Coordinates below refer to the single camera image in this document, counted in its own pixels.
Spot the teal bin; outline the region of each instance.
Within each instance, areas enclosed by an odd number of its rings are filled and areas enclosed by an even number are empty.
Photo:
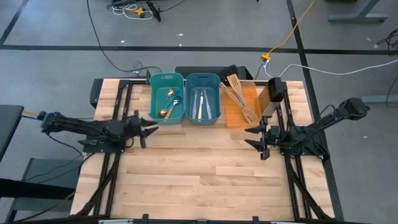
[[[197,97],[196,109],[194,111],[195,91]],[[202,116],[201,119],[198,119],[201,93],[203,94]],[[207,103],[210,107],[210,119]],[[185,114],[192,124],[211,125],[216,123],[221,115],[220,78],[218,75],[212,73],[193,73],[187,77],[185,84]]]
[[[149,116],[159,124],[179,124],[184,115],[184,79],[179,73],[160,73],[153,75],[150,80],[150,113]],[[159,111],[166,107],[171,108],[174,96],[167,98],[170,88],[175,90],[176,95],[181,96],[181,102],[175,105],[168,119],[159,117]]]

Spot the butcher block tabletop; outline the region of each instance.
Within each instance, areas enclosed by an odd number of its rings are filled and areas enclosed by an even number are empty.
[[[118,79],[103,81],[96,120],[112,118],[118,83]],[[295,124],[312,123],[303,83],[287,82],[287,87]],[[263,88],[258,86],[257,94]],[[150,86],[133,85],[131,94],[129,115],[139,110],[140,116],[150,119]],[[123,92],[119,119],[125,99]],[[260,154],[244,142],[259,140],[260,134],[227,128],[222,99],[221,117],[216,124],[195,126],[184,118],[181,124],[159,126],[147,138],[146,149],[135,141],[122,153],[111,218],[142,218],[149,214],[151,219],[174,220],[252,220],[253,216],[260,220],[294,220],[284,157],[272,147],[270,158],[260,160]],[[278,124],[275,114],[269,124]],[[82,209],[96,190],[103,157],[97,153],[83,164],[71,214]],[[302,156],[302,165],[308,191],[325,213],[334,217],[321,160]],[[302,197],[296,191],[300,215],[304,217]],[[107,194],[108,188],[100,213],[104,213]]]

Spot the white cable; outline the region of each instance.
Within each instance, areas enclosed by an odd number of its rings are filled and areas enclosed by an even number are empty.
[[[346,72],[346,73],[326,72],[326,71],[322,71],[322,70],[319,70],[319,69],[316,69],[316,68],[306,67],[306,66],[303,66],[303,65],[291,64],[291,65],[289,65],[288,67],[286,67],[285,70],[284,70],[278,77],[281,77],[282,75],[284,75],[284,73],[285,73],[290,67],[293,67],[293,66],[302,67],[302,68],[307,68],[307,69],[309,69],[309,70],[313,70],[313,71],[316,71],[316,72],[322,72],[322,73],[326,73],[326,74],[330,74],[330,75],[351,75],[351,74],[354,74],[354,73],[357,73],[357,72],[365,71],[365,70],[367,70],[367,69],[383,67],[383,66],[390,65],[390,64],[396,63],[396,62],[398,62],[398,59],[397,59],[397,60],[393,60],[393,61],[388,62],[388,63],[385,63],[385,64],[382,64],[382,65],[370,66],[370,67],[366,67],[366,68],[359,69],[359,70],[357,70],[357,71]],[[267,73],[267,65],[268,65],[268,63],[269,63],[269,60],[267,60],[265,64],[263,63],[264,72],[266,73],[266,75],[267,75],[268,77],[273,78],[272,76],[268,75],[268,73]]]
[[[142,12],[142,13],[146,13],[146,12],[150,13],[152,15],[150,18],[129,17],[126,14],[126,11],[128,11],[126,9],[136,10],[137,8],[138,7],[135,4],[130,4],[130,5],[127,5],[126,7],[114,7],[114,6],[112,6],[112,13],[115,14],[115,15],[118,15],[118,16],[124,15],[128,19],[137,19],[137,20],[149,20],[149,19],[152,19],[154,17],[154,14],[151,11],[143,11]]]

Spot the yellow cable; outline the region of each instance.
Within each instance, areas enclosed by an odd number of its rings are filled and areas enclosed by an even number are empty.
[[[32,114],[32,115],[39,115],[38,113],[36,113],[36,112],[33,112],[33,111],[24,111],[24,113],[27,113],[27,114]]]
[[[261,58],[263,60],[271,60],[270,54],[271,52],[273,52],[275,49],[278,49],[279,47],[285,45],[287,43],[287,41],[289,40],[289,38],[292,36],[292,34],[294,33],[294,31],[296,30],[297,26],[299,25],[299,23],[301,22],[301,20],[304,18],[304,16],[307,14],[307,12],[311,9],[313,3],[315,2],[315,0],[313,0],[310,4],[310,6],[308,7],[308,9],[303,13],[303,15],[300,17],[300,19],[297,21],[296,25],[293,27],[293,30],[290,32],[290,34],[287,36],[286,40],[281,43],[280,45],[274,47],[273,49],[271,49],[268,53],[261,55]]]

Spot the concrete floor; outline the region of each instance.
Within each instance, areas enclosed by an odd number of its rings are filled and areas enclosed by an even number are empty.
[[[0,33],[8,26],[22,0],[0,0]],[[159,3],[166,8],[175,0]],[[311,0],[294,1],[301,15]],[[374,50],[374,44],[396,29],[398,2],[381,1],[374,12],[388,13],[382,24],[330,24],[327,14],[354,12],[363,1],[338,3],[316,1],[299,26],[306,49]],[[108,0],[90,1],[93,20],[103,45],[110,46],[222,46],[273,47],[291,31],[285,1],[242,0],[187,1],[163,13],[162,22],[132,21],[105,9]],[[7,38],[6,45],[88,45],[96,39],[81,0],[29,0]],[[296,48],[292,38],[285,48]],[[385,50],[380,45],[378,50]],[[175,66],[245,65],[255,74],[261,53],[255,52],[108,52],[123,69],[135,60],[154,65],[164,72]],[[380,55],[309,55],[308,64],[322,70],[347,72],[385,63],[397,57]],[[291,63],[300,63],[298,54],[272,55],[269,73],[277,76]],[[114,69],[99,51],[0,50],[0,103],[19,104],[32,111],[60,111],[71,117],[92,117],[89,92],[94,78],[130,77]],[[351,76],[312,72],[320,109],[333,103],[364,95],[385,95],[398,64]],[[263,72],[259,79],[267,79]],[[303,80],[302,70],[290,69],[284,80]],[[398,197],[398,152],[395,108],[371,105],[368,116],[353,124],[345,121],[326,131],[331,161],[346,221],[394,223]],[[81,149],[82,136],[59,133],[57,139]],[[29,158],[71,159],[75,152],[39,132],[39,124],[23,119],[0,163],[0,177],[21,179]],[[11,200],[0,200],[0,222]]]

